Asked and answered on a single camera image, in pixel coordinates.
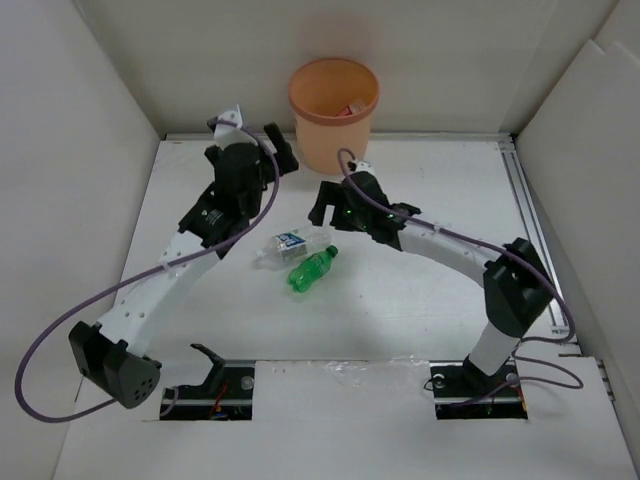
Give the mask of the red label clear bottle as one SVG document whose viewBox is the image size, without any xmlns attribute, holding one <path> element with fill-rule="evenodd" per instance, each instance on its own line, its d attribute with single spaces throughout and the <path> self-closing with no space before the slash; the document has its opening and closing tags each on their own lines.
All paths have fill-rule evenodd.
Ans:
<svg viewBox="0 0 640 480">
<path fill-rule="evenodd" d="M 343 107 L 337 114 L 337 117 L 347 117 L 358 114 L 366 108 L 366 105 L 362 102 L 353 102 Z"/>
</svg>

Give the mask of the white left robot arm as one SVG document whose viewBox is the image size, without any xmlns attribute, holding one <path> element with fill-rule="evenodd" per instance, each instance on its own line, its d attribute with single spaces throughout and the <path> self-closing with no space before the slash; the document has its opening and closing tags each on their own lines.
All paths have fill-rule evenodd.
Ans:
<svg viewBox="0 0 640 480">
<path fill-rule="evenodd" d="M 146 354 L 154 333 L 191 286 L 261 218 L 263 192 L 299 167 L 275 123 L 263 128 L 268 147 L 253 138 L 230 140 L 236 128 L 229 121 L 215 118 L 208 126 L 216 136 L 205 151 L 214 180 L 180 220 L 158 269 L 135 281 L 93 325 L 79 322 L 69 333 L 80 373 L 127 409 L 146 401 L 159 382 L 161 364 Z"/>
</svg>

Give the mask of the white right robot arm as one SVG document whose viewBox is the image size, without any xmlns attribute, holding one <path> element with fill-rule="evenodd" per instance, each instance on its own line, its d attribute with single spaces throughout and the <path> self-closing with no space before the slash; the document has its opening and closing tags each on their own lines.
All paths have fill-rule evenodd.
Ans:
<svg viewBox="0 0 640 480">
<path fill-rule="evenodd" d="M 533 245 L 517 238 L 495 252 L 434 227 L 424 228 L 418 224 L 421 210 L 407 203 L 391 204 L 366 169 L 350 173 L 340 183 L 320 183 L 308 215 L 313 225 L 324 223 L 329 206 L 334 208 L 334 229 L 363 232 L 377 243 L 433 260 L 483 289 L 487 324 L 464 359 L 462 381 L 476 394 L 494 387 L 498 371 L 552 299 L 541 283 L 549 277 Z"/>
</svg>

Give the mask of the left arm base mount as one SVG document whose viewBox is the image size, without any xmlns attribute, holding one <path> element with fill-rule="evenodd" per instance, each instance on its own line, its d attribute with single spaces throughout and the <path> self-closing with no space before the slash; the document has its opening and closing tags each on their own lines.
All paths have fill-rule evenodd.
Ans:
<svg viewBox="0 0 640 480">
<path fill-rule="evenodd" d="M 211 362 L 205 379 L 197 385 L 182 384 L 165 388 L 158 419 L 160 421 L 250 421 L 256 362 L 225 360 L 200 343 L 190 347 Z"/>
</svg>

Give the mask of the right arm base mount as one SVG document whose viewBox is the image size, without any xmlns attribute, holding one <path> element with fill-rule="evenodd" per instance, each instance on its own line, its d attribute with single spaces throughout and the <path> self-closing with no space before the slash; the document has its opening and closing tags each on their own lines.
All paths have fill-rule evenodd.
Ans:
<svg viewBox="0 0 640 480">
<path fill-rule="evenodd" d="M 487 376 L 467 359 L 441 360 L 429 364 L 423 390 L 430 392 L 438 420 L 526 420 L 528 413 L 513 360 Z"/>
</svg>

